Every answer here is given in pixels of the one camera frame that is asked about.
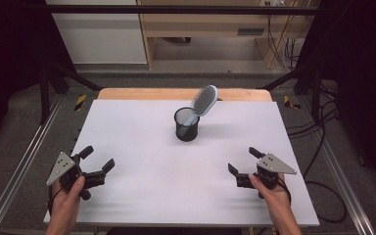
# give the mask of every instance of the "black panel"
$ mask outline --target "black panel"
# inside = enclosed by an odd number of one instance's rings
[[[322,32],[319,25],[309,32],[301,63]],[[339,108],[360,153],[376,168],[376,3],[354,0],[324,47],[321,77],[337,81]]]

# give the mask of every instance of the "human hand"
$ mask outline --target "human hand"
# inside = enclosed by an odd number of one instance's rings
[[[271,221],[280,234],[302,234],[293,215],[289,197],[285,189],[277,185],[274,189],[269,190],[258,177],[250,174],[249,178],[253,186],[264,196]],[[285,175],[283,173],[279,173],[279,178],[285,182]]]
[[[70,191],[66,192],[59,180],[57,180],[53,187],[53,193],[58,193],[54,198],[51,219],[46,235],[70,234],[74,229],[80,205],[79,194],[83,189],[84,181],[84,176],[79,176]]]

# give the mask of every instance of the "metal bracket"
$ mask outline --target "metal bracket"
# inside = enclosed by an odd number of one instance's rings
[[[267,154],[262,157],[260,161],[258,161],[258,166],[270,172],[297,174],[297,172],[293,168],[283,163],[272,154]]]
[[[58,178],[63,176],[67,171],[69,171],[75,162],[65,153],[61,152],[58,156],[56,163],[54,164],[53,170],[50,173],[50,177],[47,180],[47,186],[53,184]]]

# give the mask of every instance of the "white tabletop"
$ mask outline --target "white tabletop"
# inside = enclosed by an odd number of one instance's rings
[[[257,170],[249,147],[294,168],[286,175],[300,226],[319,225],[283,120],[274,102],[218,101],[199,122],[195,140],[175,136],[173,114],[190,101],[95,100],[72,154],[91,145],[83,171],[116,166],[91,188],[77,223],[105,226],[264,226],[266,204],[238,188],[227,165]],[[47,213],[44,222],[49,221]]]

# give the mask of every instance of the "brush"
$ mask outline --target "brush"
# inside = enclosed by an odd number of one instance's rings
[[[218,90],[215,86],[208,85],[202,88],[191,103],[193,114],[188,117],[183,126],[179,128],[179,135],[184,136],[189,129],[188,126],[190,126],[197,117],[206,115],[217,99]]]

